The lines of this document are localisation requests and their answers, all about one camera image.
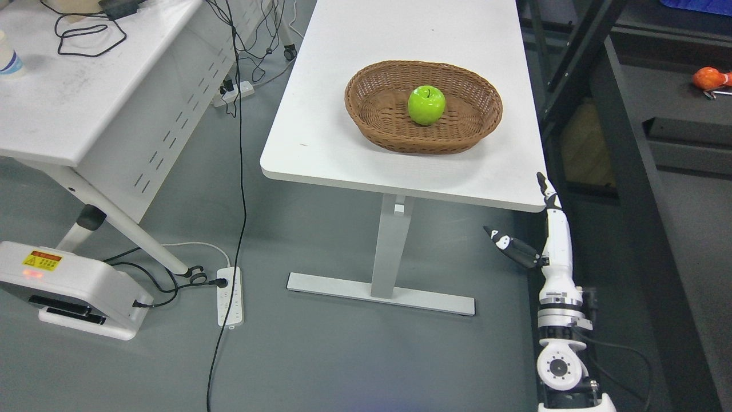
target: black charger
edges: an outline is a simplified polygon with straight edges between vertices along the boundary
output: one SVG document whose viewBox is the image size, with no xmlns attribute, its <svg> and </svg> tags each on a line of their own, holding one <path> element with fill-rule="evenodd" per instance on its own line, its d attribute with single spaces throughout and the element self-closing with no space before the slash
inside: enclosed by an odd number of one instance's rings
<svg viewBox="0 0 732 412">
<path fill-rule="evenodd" d="M 114 21 L 135 14 L 138 4 L 141 2 L 138 0 L 101 0 L 99 6 L 102 7 L 109 20 Z"/>
</svg>

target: blue object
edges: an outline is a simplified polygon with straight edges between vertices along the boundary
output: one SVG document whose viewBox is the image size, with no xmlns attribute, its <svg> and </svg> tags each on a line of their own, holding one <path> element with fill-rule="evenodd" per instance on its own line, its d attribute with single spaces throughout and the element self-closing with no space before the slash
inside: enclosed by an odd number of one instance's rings
<svg viewBox="0 0 732 412">
<path fill-rule="evenodd" d="M 661 0 L 665 6 L 732 16 L 731 0 Z"/>
</svg>

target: red light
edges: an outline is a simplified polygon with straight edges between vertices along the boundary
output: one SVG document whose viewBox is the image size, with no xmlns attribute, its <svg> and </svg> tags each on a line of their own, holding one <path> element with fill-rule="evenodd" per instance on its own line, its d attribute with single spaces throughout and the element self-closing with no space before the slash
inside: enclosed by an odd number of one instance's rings
<svg viewBox="0 0 732 412">
<path fill-rule="evenodd" d="M 43 272 L 33 271 L 32 269 L 23 269 L 23 275 L 29 278 L 42 278 Z"/>
</svg>

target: green apple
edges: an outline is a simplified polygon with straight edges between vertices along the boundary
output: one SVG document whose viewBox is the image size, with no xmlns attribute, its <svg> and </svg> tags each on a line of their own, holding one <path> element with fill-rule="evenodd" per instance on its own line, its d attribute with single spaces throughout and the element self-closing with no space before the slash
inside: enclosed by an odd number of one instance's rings
<svg viewBox="0 0 732 412">
<path fill-rule="evenodd" d="M 431 125 L 440 120 L 445 111 L 445 95 L 428 84 L 417 87 L 409 94 L 407 109 L 412 120 L 423 126 Z"/>
</svg>

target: paper cup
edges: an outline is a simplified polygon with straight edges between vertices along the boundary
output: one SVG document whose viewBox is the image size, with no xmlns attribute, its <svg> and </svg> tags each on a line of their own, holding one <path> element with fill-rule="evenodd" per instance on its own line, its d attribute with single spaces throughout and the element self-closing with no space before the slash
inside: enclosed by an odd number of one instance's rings
<svg viewBox="0 0 732 412">
<path fill-rule="evenodd" d="M 18 53 L 7 40 L 5 32 L 0 30 L 0 78 L 17 78 L 26 74 L 26 67 Z"/>
</svg>

